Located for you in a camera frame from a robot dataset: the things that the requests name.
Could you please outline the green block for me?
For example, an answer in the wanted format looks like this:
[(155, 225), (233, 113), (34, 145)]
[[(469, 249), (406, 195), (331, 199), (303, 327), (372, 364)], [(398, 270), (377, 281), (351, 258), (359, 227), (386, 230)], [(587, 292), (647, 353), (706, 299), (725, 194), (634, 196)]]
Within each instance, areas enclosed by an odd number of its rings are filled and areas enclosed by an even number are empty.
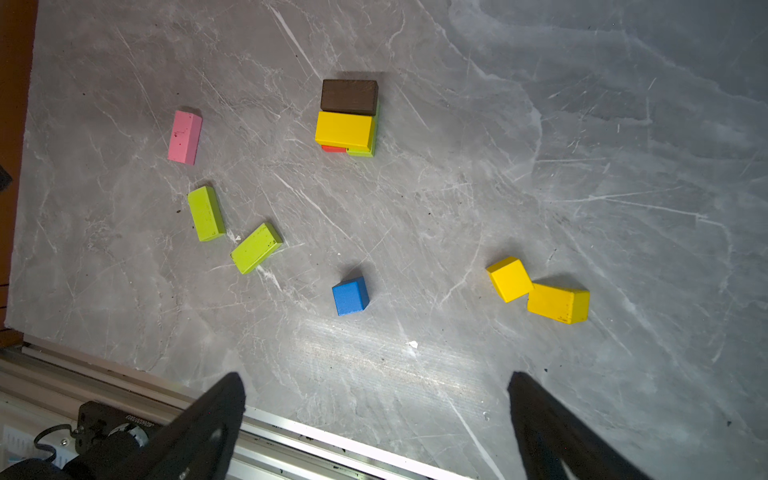
[(231, 258), (238, 271), (246, 275), (282, 245), (282, 238), (274, 226), (264, 222), (232, 251)]
[(200, 242), (208, 242), (226, 234), (213, 187), (206, 185), (193, 190), (188, 194), (187, 199)]
[(376, 106), (376, 113), (373, 116), (372, 129), (370, 135), (369, 145), (365, 149), (348, 148), (347, 154), (352, 157), (366, 157), (373, 158), (376, 152), (377, 145), (377, 130), (379, 123), (380, 104)]

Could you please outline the red wood block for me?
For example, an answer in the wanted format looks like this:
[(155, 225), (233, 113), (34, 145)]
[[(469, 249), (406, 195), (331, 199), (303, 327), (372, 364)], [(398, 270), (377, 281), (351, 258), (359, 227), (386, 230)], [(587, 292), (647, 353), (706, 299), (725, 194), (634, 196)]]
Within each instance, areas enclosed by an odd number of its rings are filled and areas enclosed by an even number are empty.
[(347, 153), (347, 148), (345, 147), (321, 145), (321, 149), (326, 153)]

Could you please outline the blue wood block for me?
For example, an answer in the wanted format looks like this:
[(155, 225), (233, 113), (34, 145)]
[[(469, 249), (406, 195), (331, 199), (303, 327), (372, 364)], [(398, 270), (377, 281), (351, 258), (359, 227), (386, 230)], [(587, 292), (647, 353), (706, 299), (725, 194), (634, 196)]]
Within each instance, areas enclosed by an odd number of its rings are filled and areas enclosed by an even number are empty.
[(370, 302), (363, 276), (334, 286), (332, 293), (339, 316), (364, 311)]

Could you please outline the pink wood block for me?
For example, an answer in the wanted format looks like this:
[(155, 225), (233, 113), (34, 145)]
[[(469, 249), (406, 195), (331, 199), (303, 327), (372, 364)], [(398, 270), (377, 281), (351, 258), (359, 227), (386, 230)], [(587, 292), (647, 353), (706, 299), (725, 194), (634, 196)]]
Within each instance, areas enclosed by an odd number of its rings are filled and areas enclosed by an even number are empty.
[(185, 165), (194, 165), (203, 119), (194, 113), (177, 110), (174, 115), (167, 158)]

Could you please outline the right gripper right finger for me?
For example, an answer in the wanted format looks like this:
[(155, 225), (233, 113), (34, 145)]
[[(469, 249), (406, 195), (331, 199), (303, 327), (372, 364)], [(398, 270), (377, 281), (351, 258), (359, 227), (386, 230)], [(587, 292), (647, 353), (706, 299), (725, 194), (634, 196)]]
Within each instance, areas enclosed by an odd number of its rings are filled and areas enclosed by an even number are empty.
[(529, 479), (646, 479), (533, 377), (515, 371), (510, 416)]

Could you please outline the yellow cube block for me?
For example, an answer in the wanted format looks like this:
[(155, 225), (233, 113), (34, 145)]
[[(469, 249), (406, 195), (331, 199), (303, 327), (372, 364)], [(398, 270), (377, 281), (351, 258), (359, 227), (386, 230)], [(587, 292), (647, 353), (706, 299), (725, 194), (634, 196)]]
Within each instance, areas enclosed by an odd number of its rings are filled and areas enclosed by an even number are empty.
[(486, 268), (497, 294), (505, 302), (517, 300), (533, 291), (530, 279), (522, 261), (508, 257)]

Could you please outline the yellow wedge block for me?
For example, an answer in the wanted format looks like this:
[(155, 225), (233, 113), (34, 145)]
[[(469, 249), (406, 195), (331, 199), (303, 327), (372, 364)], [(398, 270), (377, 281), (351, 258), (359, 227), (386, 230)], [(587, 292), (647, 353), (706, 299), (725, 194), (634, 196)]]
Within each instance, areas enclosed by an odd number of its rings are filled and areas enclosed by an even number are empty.
[(534, 283), (533, 290), (528, 295), (527, 310), (539, 316), (573, 325), (587, 320), (589, 303), (589, 291)]

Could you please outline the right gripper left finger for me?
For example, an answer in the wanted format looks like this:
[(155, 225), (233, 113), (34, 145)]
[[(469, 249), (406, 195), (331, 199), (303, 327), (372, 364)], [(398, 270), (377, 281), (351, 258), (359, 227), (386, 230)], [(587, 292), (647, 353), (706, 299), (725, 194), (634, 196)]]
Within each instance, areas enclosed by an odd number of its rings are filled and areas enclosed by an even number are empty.
[(245, 412), (239, 374), (222, 377), (108, 479), (224, 479)]

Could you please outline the dark brown wood block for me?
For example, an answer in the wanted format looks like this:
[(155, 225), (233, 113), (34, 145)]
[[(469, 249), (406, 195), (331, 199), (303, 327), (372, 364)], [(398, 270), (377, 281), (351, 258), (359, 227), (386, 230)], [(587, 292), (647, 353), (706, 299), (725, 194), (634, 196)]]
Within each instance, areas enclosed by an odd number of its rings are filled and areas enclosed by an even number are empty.
[(375, 80), (324, 79), (321, 110), (324, 112), (374, 116), (378, 106)]

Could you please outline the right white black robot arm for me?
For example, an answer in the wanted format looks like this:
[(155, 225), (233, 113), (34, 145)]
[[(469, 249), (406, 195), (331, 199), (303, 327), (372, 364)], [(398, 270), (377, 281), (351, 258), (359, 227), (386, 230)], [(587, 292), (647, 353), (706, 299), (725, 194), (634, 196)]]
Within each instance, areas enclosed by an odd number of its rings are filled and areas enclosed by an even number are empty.
[[(508, 385), (510, 416), (529, 479), (644, 479), (530, 375)], [(157, 426), (91, 402), (82, 419), (33, 440), (38, 455), (1, 472), (4, 479), (223, 479), (245, 413), (240, 376), (228, 373), (175, 420)]]

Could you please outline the yellow long wood block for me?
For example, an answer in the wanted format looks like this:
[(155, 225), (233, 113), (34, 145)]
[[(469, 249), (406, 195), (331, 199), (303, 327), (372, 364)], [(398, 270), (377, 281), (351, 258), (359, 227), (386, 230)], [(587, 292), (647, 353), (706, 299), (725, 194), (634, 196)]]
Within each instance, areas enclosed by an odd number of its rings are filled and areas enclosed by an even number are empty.
[(315, 141), (325, 146), (370, 150), (374, 126), (373, 116), (320, 111)]

